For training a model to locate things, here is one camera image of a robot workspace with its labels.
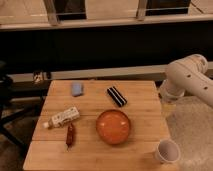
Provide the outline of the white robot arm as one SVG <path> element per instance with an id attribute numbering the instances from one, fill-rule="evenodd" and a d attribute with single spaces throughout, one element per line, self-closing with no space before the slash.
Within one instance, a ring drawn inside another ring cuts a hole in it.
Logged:
<path id="1" fill-rule="evenodd" d="M 207 69 L 208 61 L 200 54 L 169 63 L 165 68 L 166 79 L 159 88 L 161 98 L 171 103 L 189 92 L 213 108 L 213 80 L 205 75 Z"/>

